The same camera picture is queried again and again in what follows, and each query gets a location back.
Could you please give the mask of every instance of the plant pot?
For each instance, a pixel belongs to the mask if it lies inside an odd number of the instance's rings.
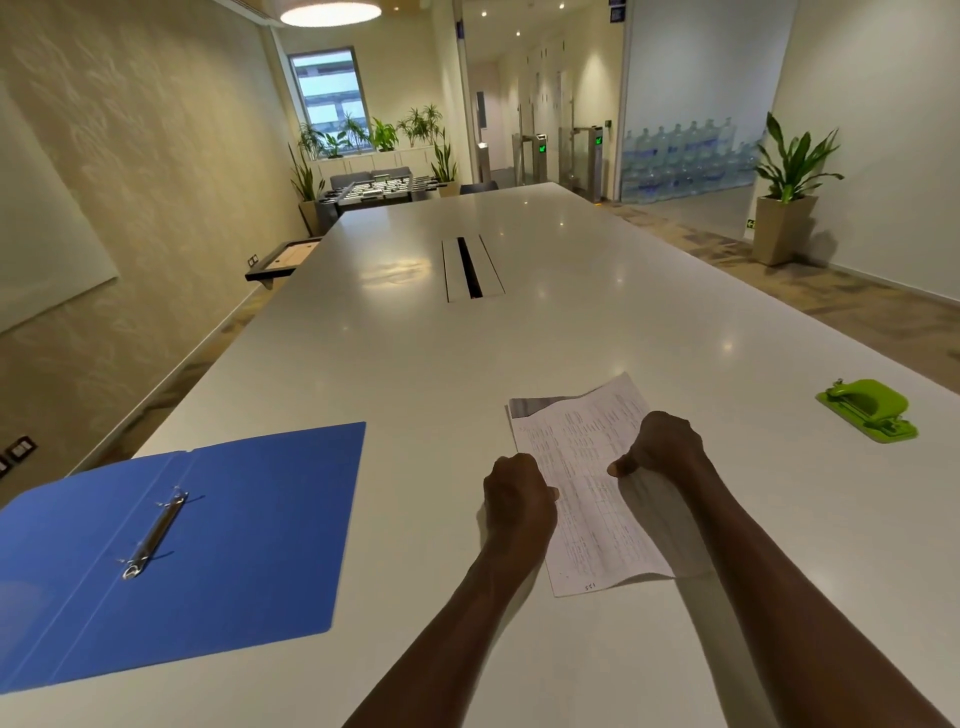
[[[810,213],[816,204],[814,196],[786,205],[769,197],[757,200],[754,249],[750,257],[764,265],[780,265],[791,260],[810,235]]]
[[[317,216],[316,202],[300,203],[300,214],[303,216],[303,222],[306,223],[306,229],[310,233],[310,237],[324,234],[321,231],[320,218]]]

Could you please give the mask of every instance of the electrical outlet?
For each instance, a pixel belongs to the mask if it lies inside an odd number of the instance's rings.
[[[14,463],[22,463],[33,454],[35,449],[36,443],[24,435],[11,446],[9,446],[5,450],[5,453]]]

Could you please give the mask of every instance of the sheet of paper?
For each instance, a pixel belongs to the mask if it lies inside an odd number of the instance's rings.
[[[607,475],[649,411],[628,375],[582,397],[511,400],[509,409],[517,450],[537,458],[547,484],[561,493],[546,555],[554,595],[608,589],[642,574],[709,569],[696,524],[671,483],[655,473],[623,483]]]

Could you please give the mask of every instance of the potted plant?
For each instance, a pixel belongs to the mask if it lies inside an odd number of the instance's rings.
[[[429,106],[423,107],[421,115],[423,117],[423,140],[429,142],[430,144],[436,144],[437,135],[440,133],[439,122],[443,121],[444,115],[440,113],[439,109],[437,109],[436,104],[430,104]]]
[[[336,134],[325,133],[321,134],[321,151],[326,155],[327,159],[339,159],[343,155],[340,154],[340,148],[346,147],[349,145],[347,140],[346,132],[337,132]]]
[[[290,184],[294,186],[297,194],[300,195],[300,215],[303,218],[303,223],[306,225],[311,237],[322,235],[324,232],[322,231],[320,218],[317,215],[317,198],[324,187],[326,187],[326,180],[320,177],[319,182],[314,181],[313,168],[310,166],[310,162],[307,161],[303,148],[300,145],[298,145],[298,151],[300,152],[299,160],[294,156],[294,150],[289,144],[287,144],[287,149],[290,150],[290,159],[294,161],[295,177],[290,180]]]
[[[373,134],[371,142],[377,152],[392,152],[396,147],[396,127],[393,124],[384,124],[378,118],[373,118]]]
[[[433,143],[430,135],[430,121],[426,115],[428,109],[430,107],[424,107],[423,111],[417,108],[410,109],[410,113],[396,122],[396,127],[406,135],[411,147],[418,141]]]
[[[354,119],[349,113],[344,114],[343,134],[347,136],[347,146],[353,149],[362,149],[370,144],[370,130]]]
[[[309,124],[300,124],[300,140],[297,142],[309,159],[319,159],[324,153],[324,135]]]
[[[457,163],[450,164],[450,145],[446,143],[446,129],[440,131],[440,137],[444,145],[441,146],[436,141],[433,143],[433,154],[437,163],[430,166],[433,167],[433,176],[437,178],[437,182],[445,182],[445,186],[439,190],[440,196],[451,197],[460,194],[460,184],[456,182]]]
[[[794,137],[789,146],[783,143],[783,130],[772,113],[767,114],[767,131],[777,142],[780,165],[774,163],[762,144],[760,153],[766,160],[756,168],[756,173],[770,182],[770,194],[756,201],[756,225],[754,250],[751,257],[764,265],[780,265],[793,257],[794,251],[804,242],[809,233],[809,217],[817,198],[810,195],[822,177],[843,180],[843,175],[818,172],[831,154],[840,146],[834,146],[838,130],[815,146],[807,132],[801,138]]]

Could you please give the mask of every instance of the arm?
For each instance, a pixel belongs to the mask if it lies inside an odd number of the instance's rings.
[[[484,480],[489,536],[463,583],[344,728],[453,728],[507,604],[540,565],[557,525],[557,491],[530,455],[501,457]]]
[[[784,725],[949,728],[737,503],[689,422],[648,415],[609,472],[638,467],[665,474],[684,496]]]

